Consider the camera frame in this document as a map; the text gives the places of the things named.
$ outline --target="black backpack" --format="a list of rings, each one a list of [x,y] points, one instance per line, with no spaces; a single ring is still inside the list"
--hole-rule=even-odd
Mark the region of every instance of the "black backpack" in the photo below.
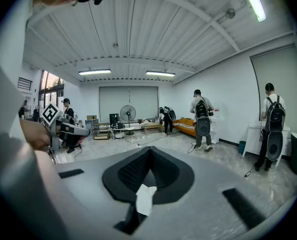
[[[209,116],[208,106],[204,99],[201,99],[196,104],[195,111],[196,111],[196,119]]]
[[[281,132],[284,126],[285,110],[280,103],[280,96],[277,95],[277,101],[272,102],[270,97],[267,97],[270,106],[267,111],[267,119],[265,125],[266,132]]]

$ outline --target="shelf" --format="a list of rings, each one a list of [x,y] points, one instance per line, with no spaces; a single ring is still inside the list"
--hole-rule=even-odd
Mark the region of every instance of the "shelf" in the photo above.
[[[108,123],[93,123],[92,134],[94,140],[108,140],[110,139],[110,129]]]

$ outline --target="white ceiling panel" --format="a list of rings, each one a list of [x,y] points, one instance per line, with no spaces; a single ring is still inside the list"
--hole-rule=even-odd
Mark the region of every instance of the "white ceiling panel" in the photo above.
[[[66,72],[79,81],[176,82],[197,68],[293,29],[292,18],[280,0],[261,0],[266,13],[263,22],[257,21],[248,0],[240,1],[233,19],[225,17],[231,0],[103,0],[100,5],[86,2],[75,7],[36,5],[26,31],[24,62],[45,70],[53,67],[55,72]],[[129,61],[100,63],[107,58]],[[104,66],[111,69],[111,74],[78,74]],[[173,72],[175,77],[146,75],[147,70]]]

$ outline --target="gray tile floor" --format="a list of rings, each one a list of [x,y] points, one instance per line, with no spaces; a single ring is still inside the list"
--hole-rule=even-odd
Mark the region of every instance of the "gray tile floor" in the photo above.
[[[74,152],[67,154],[67,149],[61,149],[55,154],[55,160],[60,164],[73,163],[75,159],[76,161],[84,161],[107,157],[136,149],[138,148],[137,143],[140,143],[141,147],[156,146],[187,154],[191,143],[195,144],[196,140],[194,137],[177,130],[167,137],[164,137],[162,133],[157,130],[151,130],[147,135],[137,130],[132,137],[127,136],[127,139],[111,138],[109,140],[93,140],[92,137],[87,137],[83,140],[82,152],[79,148],[76,148]],[[198,156],[223,164],[241,177],[252,168],[258,159],[257,155],[250,153],[246,153],[243,158],[242,155],[238,153],[236,146],[223,142],[214,145],[213,150],[208,153],[204,150],[194,150],[188,154],[188,156]],[[289,162],[285,159],[281,159],[278,167],[275,167],[274,162],[268,172],[264,171],[264,166],[260,169],[260,172],[253,169],[251,175],[245,178],[245,180],[265,192],[272,202],[278,206],[297,195],[297,175],[292,172]]]

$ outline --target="ceiling light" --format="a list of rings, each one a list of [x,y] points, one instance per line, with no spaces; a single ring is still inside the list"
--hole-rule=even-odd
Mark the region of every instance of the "ceiling light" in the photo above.
[[[249,0],[250,4],[253,7],[253,10],[256,14],[258,22],[266,20],[266,15],[260,0]]]
[[[111,73],[110,69],[96,69],[96,70],[86,70],[86,71],[80,71],[78,72],[81,76],[85,75],[93,75],[93,74],[105,74],[105,73]]]
[[[165,76],[165,77],[174,77],[174,73],[166,73],[166,72],[158,72],[158,71],[146,71],[147,75],[155,75],[155,76]]]

